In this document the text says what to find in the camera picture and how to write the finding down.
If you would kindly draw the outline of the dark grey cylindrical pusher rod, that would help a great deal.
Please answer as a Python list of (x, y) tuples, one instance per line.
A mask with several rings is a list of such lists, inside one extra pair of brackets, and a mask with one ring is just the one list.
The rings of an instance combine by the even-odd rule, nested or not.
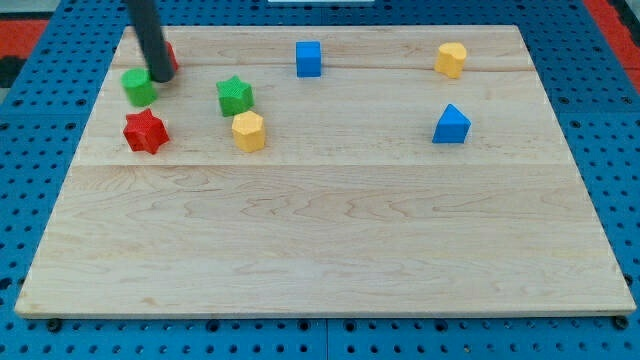
[(151, 79), (159, 83), (171, 81), (175, 70), (169, 57), (155, 1), (126, 0), (126, 6)]

